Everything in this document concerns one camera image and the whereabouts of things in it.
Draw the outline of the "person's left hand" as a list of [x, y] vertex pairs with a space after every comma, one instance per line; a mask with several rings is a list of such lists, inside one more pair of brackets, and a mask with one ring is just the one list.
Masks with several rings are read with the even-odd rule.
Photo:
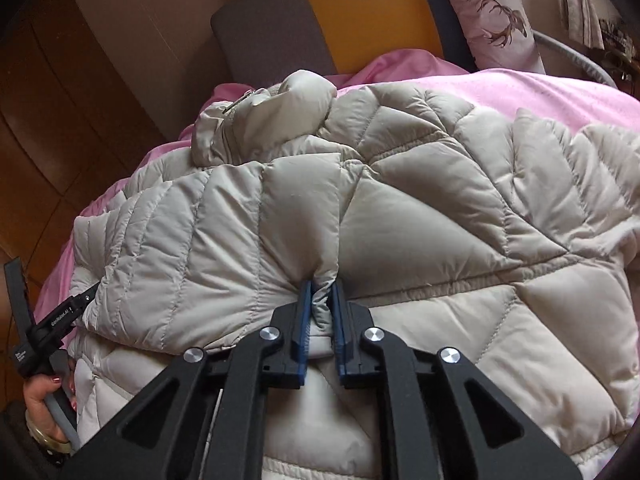
[[58, 375], [36, 375], [24, 383], [24, 400], [29, 417], [34, 425], [48, 438], [58, 442], [67, 442], [63, 430], [55, 422], [46, 404], [46, 397], [55, 393], [63, 385]]

